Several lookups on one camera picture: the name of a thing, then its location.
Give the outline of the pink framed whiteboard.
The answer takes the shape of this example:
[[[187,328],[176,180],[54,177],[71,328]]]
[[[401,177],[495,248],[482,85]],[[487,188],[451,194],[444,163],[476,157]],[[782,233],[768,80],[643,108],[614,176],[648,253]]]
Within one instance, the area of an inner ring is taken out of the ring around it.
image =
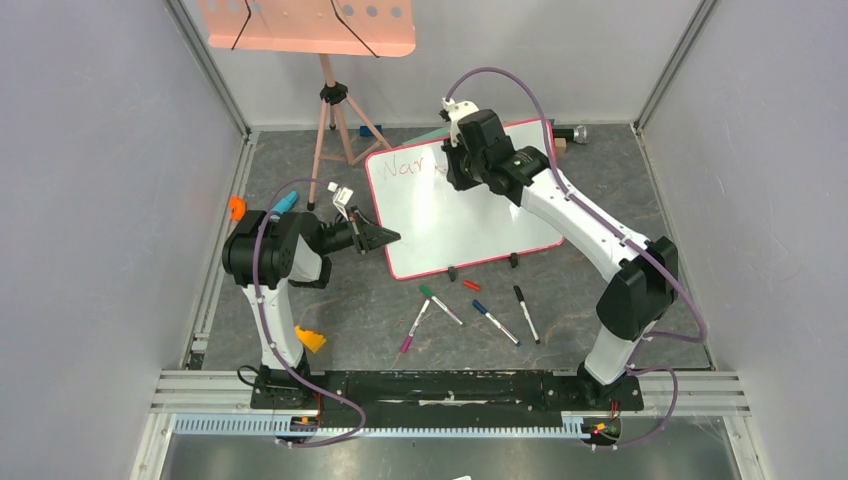
[[[365,161],[376,219],[401,238],[385,251],[391,276],[409,280],[550,249],[553,227],[487,186],[457,191],[436,138],[371,154]]]

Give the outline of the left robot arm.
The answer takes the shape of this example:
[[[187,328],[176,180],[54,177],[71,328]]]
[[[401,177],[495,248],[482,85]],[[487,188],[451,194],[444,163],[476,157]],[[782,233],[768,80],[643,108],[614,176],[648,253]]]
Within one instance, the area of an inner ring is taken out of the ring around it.
[[[261,363],[249,385],[258,402],[306,405],[314,394],[306,348],[296,333],[291,288],[324,289],[329,255],[345,249],[360,254],[402,239],[356,207],[330,223],[309,211],[248,210],[236,223],[222,251],[224,271],[248,299],[261,342]]]

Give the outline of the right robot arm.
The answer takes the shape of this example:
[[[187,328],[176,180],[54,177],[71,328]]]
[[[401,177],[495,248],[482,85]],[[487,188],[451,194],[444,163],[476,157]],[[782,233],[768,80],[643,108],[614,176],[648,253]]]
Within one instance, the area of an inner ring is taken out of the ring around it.
[[[546,153],[515,147],[493,110],[463,102],[440,115],[449,124],[442,149],[453,188],[485,185],[507,198],[562,234],[606,281],[596,305],[601,328],[572,391],[592,409],[610,405],[629,390],[626,368],[638,344],[676,300],[676,246],[666,237],[651,241],[598,209],[566,184]]]

